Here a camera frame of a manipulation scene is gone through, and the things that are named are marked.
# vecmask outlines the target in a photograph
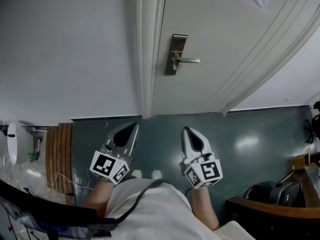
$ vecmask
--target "floor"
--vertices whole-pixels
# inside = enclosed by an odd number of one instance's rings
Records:
[[[124,122],[139,122],[134,162],[130,169],[140,169],[144,178],[160,170],[162,178],[172,182],[183,193],[190,187],[182,176],[181,130],[189,126],[210,141],[215,157],[220,159],[223,179],[209,188],[212,205],[223,224],[225,203],[242,196],[253,184],[277,181],[289,172],[290,157],[304,154],[315,146],[306,143],[305,119],[308,106],[233,112],[227,115],[198,114],[155,116],[142,120],[116,118],[80,120],[74,123],[72,143],[73,175],[77,183],[94,187],[97,178],[89,170],[95,150],[99,150],[109,130]],[[81,205],[89,189],[76,187],[76,203]]]
[[[14,186],[15,188],[25,192],[24,188],[28,188],[32,195],[65,204],[65,196],[47,187],[46,177],[46,133],[37,132],[32,133],[34,136],[34,147],[37,148],[38,137],[42,137],[40,144],[40,156],[38,160],[26,162],[21,165],[12,164],[9,157],[3,154],[3,149],[0,150],[0,180]],[[7,212],[0,205],[0,236],[6,240],[16,240],[12,232],[8,232],[10,222],[8,220]],[[29,240],[26,228],[19,222],[11,218],[15,234],[19,240]],[[47,235],[35,232],[39,239],[47,240]]]

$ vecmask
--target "wooden panel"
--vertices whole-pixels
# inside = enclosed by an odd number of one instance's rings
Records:
[[[289,162],[289,168],[290,170],[301,170],[304,169],[306,166],[306,161],[305,161],[305,155],[299,155],[299,156],[295,156],[293,157],[290,162]]]
[[[72,139],[72,123],[68,123],[66,126],[66,145],[65,145],[65,167],[66,177],[69,181],[72,181],[71,170],[71,139]],[[67,193],[73,193],[72,183],[67,181]]]
[[[286,207],[273,204],[266,204],[262,202],[256,202],[247,200],[240,197],[233,197],[227,201],[227,206],[231,212],[244,217],[254,216],[259,219],[269,219],[269,222],[273,220],[285,220],[292,223],[320,223],[320,208],[297,208]]]
[[[61,173],[67,175],[66,170],[66,141],[67,141],[67,124],[62,124],[62,136],[61,136]],[[68,193],[68,185],[65,177],[62,177],[63,193]]]
[[[320,207],[320,198],[305,169],[294,171],[287,181],[298,181],[301,183],[305,207]]]
[[[62,140],[62,124],[59,123],[58,126],[58,133],[56,139],[56,171],[57,173],[62,173],[61,170],[61,140]],[[57,176],[58,181],[58,190],[59,192],[63,193],[63,184],[62,184],[62,176],[58,174]]]
[[[49,165],[49,146],[50,146],[50,128],[46,132],[46,144],[45,144],[45,169],[46,169],[46,180],[50,181],[50,165]]]
[[[53,147],[54,147],[54,129],[50,127],[49,128],[49,172],[50,172],[51,185],[55,182]]]
[[[53,176],[54,179],[57,177],[57,136],[58,136],[58,127],[53,128]],[[59,190],[58,183],[54,184],[54,189]]]

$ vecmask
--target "door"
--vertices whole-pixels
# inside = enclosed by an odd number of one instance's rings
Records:
[[[153,115],[219,112],[244,99],[299,40],[320,0],[272,0],[267,11],[243,0],[165,0]],[[186,35],[175,75],[165,75],[173,35]]]

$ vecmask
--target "wire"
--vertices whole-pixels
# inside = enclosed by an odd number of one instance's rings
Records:
[[[31,235],[34,236],[34,238],[36,238],[36,240],[40,240],[38,237],[36,237],[35,233],[33,231],[30,232]]]
[[[49,184],[51,187],[53,187],[53,186],[56,184],[57,179],[58,179],[58,174],[60,174],[62,177],[64,177],[68,182],[71,182],[71,183],[73,183],[73,184],[75,184],[75,185],[77,185],[77,186],[79,186],[79,187],[81,187],[81,188],[86,188],[86,189],[93,190],[93,188],[91,188],[91,187],[82,186],[82,185],[80,185],[80,184],[78,184],[78,183],[75,183],[75,182],[69,180],[66,176],[64,176],[64,175],[61,174],[60,172],[57,172],[57,173],[56,173],[56,177],[55,177],[55,180],[54,180],[53,184],[51,184],[49,181],[46,181],[46,182],[48,182],[48,184]]]
[[[24,227],[25,227],[25,229],[26,229],[26,232],[28,233],[29,240],[31,240],[31,237],[30,237],[28,228],[27,228],[26,226],[24,226]]]
[[[31,193],[31,191],[29,190],[29,188],[24,187],[23,189],[24,189],[29,195],[35,196],[34,194]]]
[[[36,167],[34,164],[30,163],[30,165],[32,165],[34,168],[36,168],[40,173],[42,173],[44,176],[47,176],[44,172],[42,172],[41,170],[39,170],[38,167]]]
[[[40,173],[42,173],[44,176],[47,176],[44,172],[42,172],[41,170],[39,170],[35,165],[33,165],[32,163],[30,163],[30,164],[31,164],[34,168],[36,168]],[[48,182],[48,184],[49,184],[51,187],[53,187],[53,186],[57,183],[58,174],[60,174],[62,177],[64,177],[68,182],[71,182],[71,183],[79,186],[80,188],[86,188],[86,189],[93,190],[93,188],[91,188],[91,187],[82,186],[82,185],[80,185],[80,184],[78,184],[78,183],[75,183],[75,182],[69,180],[66,176],[64,176],[64,175],[61,174],[60,172],[57,172],[57,173],[56,173],[55,180],[54,180],[53,184],[51,184],[49,181],[46,181],[46,182]]]
[[[184,193],[184,196],[185,196],[185,197],[187,196],[187,194],[188,194],[188,192],[189,192],[190,190],[192,190],[192,187],[188,188],[188,189],[185,191],[185,193]]]
[[[28,233],[29,240],[31,240],[31,237],[30,237],[30,234],[29,234],[29,230],[28,230],[28,228],[25,226],[25,224],[24,224],[23,220],[22,220],[20,217],[18,217],[18,219],[19,219],[19,221],[21,222],[21,224],[25,227],[26,232]]]
[[[17,235],[16,235],[16,232],[15,232],[15,229],[14,229],[14,226],[13,226],[12,223],[11,223],[11,219],[10,219],[10,216],[9,216],[9,212],[6,212],[6,213],[8,214],[8,219],[9,219],[10,227],[12,228],[12,232],[14,233],[15,239],[18,240]]]

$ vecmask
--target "wall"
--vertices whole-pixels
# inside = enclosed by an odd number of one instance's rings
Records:
[[[0,120],[138,115],[136,0],[0,0]]]
[[[264,85],[233,110],[313,104],[320,100],[320,27]]]

